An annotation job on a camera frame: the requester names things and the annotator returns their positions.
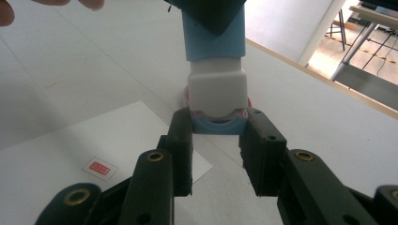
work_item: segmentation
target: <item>white table surface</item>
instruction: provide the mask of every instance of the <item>white table surface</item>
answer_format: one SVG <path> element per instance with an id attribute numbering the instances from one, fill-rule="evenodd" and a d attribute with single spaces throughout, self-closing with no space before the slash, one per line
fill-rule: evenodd
<path id="1" fill-rule="evenodd" d="M 11 4 L 16 21 L 0 28 L 0 149 L 138 100 L 170 124 L 190 72 L 178 9 L 161 0 L 107 1 L 98 12 L 77 1 Z M 395 118 L 254 46 L 243 66 L 254 107 L 289 148 L 318 154 L 368 195 L 398 184 Z M 276 199 L 254 195 L 237 137 L 194 135 L 194 147 L 213 168 L 176 199 L 176 224 L 282 224 Z"/>

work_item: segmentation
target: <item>white paper sheet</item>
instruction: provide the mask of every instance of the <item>white paper sheet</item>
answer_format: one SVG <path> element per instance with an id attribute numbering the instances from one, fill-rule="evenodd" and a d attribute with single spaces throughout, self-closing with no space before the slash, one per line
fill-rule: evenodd
<path id="1" fill-rule="evenodd" d="M 70 185 L 93 183 L 105 190 L 127 179 L 141 153 L 156 148 L 167 130 L 136 102 L 0 151 L 0 224 L 34 224 L 54 195 Z M 194 152 L 193 180 L 210 169 Z"/>

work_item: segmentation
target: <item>human hand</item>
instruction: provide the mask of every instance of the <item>human hand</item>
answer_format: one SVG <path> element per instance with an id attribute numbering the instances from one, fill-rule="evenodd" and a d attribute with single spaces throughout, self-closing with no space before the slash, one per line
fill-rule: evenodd
<path id="1" fill-rule="evenodd" d="M 32 0 L 48 6 L 64 6 L 70 0 Z M 82 5 L 92 10 L 99 10 L 103 7 L 104 0 L 79 0 Z M 0 26 L 7 26 L 14 21 L 14 10 L 6 0 L 0 0 Z"/>

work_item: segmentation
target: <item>screw hole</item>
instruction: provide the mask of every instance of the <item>screw hole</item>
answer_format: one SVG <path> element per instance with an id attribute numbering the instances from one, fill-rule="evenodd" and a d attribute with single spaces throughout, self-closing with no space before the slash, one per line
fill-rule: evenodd
<path id="1" fill-rule="evenodd" d="M 66 205 L 77 205 L 83 203 L 90 196 L 90 191 L 86 188 L 75 189 L 67 194 L 64 198 L 64 204 Z"/>
<path id="2" fill-rule="evenodd" d="M 163 154 L 160 152 L 153 152 L 149 154 L 146 159 L 151 162 L 161 161 L 163 159 Z"/>
<path id="3" fill-rule="evenodd" d="M 147 224 L 147 223 L 150 222 L 151 219 L 152 219 L 152 218 L 151 218 L 150 214 L 148 214 L 148 213 L 143 213 L 143 214 L 140 214 L 140 215 L 137 217 L 137 223 L 138 223 L 138 224 Z"/>
<path id="4" fill-rule="evenodd" d="M 303 161 L 312 161 L 314 160 L 313 155 L 306 153 L 306 152 L 297 152 L 295 154 L 296 158 L 303 160 Z"/>
<path id="5" fill-rule="evenodd" d="M 398 201 L 398 190 L 393 190 L 391 195 L 392 195 L 392 198 L 394 198 L 395 200 Z"/>
<path id="6" fill-rule="evenodd" d="M 343 215 L 343 220 L 346 224 L 349 225 L 360 225 L 359 221 L 357 221 L 354 217 L 351 217 L 349 215 Z"/>

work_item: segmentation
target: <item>red label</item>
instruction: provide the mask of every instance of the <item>red label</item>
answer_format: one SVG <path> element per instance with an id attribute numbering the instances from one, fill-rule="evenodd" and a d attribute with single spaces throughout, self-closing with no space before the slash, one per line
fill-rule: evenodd
<path id="1" fill-rule="evenodd" d="M 91 164 L 91 166 L 89 167 L 90 170 L 93 170 L 97 173 L 101 173 L 103 175 L 106 175 L 111 169 L 109 169 L 108 167 L 99 164 L 98 162 L 93 162 L 93 164 Z"/>

